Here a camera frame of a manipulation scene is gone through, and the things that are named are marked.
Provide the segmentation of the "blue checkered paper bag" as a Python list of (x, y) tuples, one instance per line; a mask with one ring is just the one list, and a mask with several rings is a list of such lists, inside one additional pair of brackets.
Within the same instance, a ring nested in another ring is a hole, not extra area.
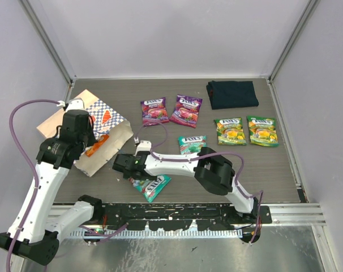
[(76, 167), (88, 177), (104, 166), (132, 137), (130, 122), (97, 96), (84, 90), (76, 98), (85, 110), (65, 112), (66, 103), (37, 130), (45, 137), (36, 156), (36, 172)]

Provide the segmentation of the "purple snack packet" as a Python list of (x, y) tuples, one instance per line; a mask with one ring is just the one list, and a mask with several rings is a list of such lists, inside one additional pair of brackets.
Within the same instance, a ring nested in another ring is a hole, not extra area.
[(142, 109), (143, 125), (152, 126), (160, 123), (168, 123), (169, 117), (166, 111), (166, 97), (144, 100), (140, 102)]

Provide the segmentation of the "teal Fox's mint packet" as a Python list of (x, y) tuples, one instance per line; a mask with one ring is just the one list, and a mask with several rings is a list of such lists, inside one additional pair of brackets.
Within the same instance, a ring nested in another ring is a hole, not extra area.
[(179, 137), (179, 150), (181, 155), (198, 153), (202, 147), (206, 146), (207, 137), (205, 135), (193, 137)]

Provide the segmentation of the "green snack packet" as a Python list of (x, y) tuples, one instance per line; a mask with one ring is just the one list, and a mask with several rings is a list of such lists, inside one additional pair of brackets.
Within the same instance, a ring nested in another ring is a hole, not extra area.
[(215, 119), (217, 144), (245, 146), (247, 144), (240, 117)]

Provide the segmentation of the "green Fox's candy packet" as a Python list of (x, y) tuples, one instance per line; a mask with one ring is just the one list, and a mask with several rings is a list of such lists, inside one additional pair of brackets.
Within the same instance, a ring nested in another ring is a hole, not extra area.
[(250, 143), (264, 147), (277, 147), (276, 119), (272, 117), (247, 116)]

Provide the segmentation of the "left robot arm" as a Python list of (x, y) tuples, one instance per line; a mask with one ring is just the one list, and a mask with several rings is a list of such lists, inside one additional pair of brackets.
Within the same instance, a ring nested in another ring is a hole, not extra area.
[(74, 229), (85, 222), (99, 224), (103, 220), (102, 201), (83, 195), (63, 215), (47, 222), (56, 194), (74, 161), (95, 142), (89, 113), (68, 110), (63, 115), (59, 136), (48, 138), (40, 145), (35, 165), (38, 181), (31, 183), (12, 226), (0, 233), (0, 248), (46, 266)]

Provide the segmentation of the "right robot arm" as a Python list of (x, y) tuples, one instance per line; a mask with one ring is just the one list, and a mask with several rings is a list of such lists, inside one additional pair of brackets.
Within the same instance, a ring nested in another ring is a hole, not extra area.
[(203, 147), (197, 153), (166, 155), (138, 146), (135, 154), (118, 154), (112, 169), (135, 180), (155, 180), (159, 175), (193, 177), (208, 193), (226, 197), (241, 221), (252, 223), (259, 216), (259, 201), (241, 185), (242, 170), (235, 171), (225, 155), (233, 153)]

